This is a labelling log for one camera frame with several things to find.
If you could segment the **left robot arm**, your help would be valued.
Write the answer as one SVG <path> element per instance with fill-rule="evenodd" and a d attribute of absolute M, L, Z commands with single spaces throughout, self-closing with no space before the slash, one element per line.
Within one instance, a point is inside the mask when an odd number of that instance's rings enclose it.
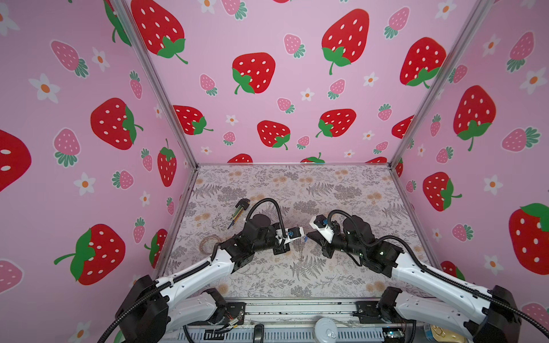
<path fill-rule="evenodd" d="M 159 342 L 168 332 L 195 322 L 221 322 L 227 302 L 209 284 L 250 264 L 256 252 L 284 254 L 290 243 L 303 238 L 303 228 L 283 228 L 263 214 L 246 220 L 243 230 L 218 244 L 212 255 L 185 270 L 135 284 L 100 342 L 120 329 L 126 342 Z"/>

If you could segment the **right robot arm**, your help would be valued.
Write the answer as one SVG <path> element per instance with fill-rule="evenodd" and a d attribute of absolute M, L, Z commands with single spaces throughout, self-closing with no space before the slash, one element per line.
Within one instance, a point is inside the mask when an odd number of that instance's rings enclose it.
<path fill-rule="evenodd" d="M 450 330 L 473 342 L 517 342 L 522 321 L 512 294 L 503 287 L 489 290 L 423 264 L 398 237 L 374 237 L 360 217 L 344 215 L 342 224 L 330 216 L 310 220 L 307 237 L 318 243 L 323 255 L 336 251 L 359 267 L 405 282 L 430 295 L 423 299 L 398 288 L 387 288 L 377 308 L 380 317 L 415 320 Z"/>

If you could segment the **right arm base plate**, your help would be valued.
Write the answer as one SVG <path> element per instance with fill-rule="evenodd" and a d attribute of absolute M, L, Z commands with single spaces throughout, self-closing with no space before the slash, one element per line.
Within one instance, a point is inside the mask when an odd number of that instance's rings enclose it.
<path fill-rule="evenodd" d="M 361 324 L 410 324 L 394 306 L 376 301 L 359 301 L 355 303 L 356 310 L 352 313 Z"/>

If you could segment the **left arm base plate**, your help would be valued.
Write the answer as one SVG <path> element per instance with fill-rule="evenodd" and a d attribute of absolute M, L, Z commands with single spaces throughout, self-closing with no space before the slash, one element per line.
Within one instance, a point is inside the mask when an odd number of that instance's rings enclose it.
<path fill-rule="evenodd" d="M 216 310 L 214 314 L 207 320 L 193 322 L 190 326 L 225 326 L 229 325 L 231 321 L 237 320 L 233 326 L 244 323 L 244 314 L 246 310 L 245 302 L 229 302 L 226 306 L 220 310 Z"/>

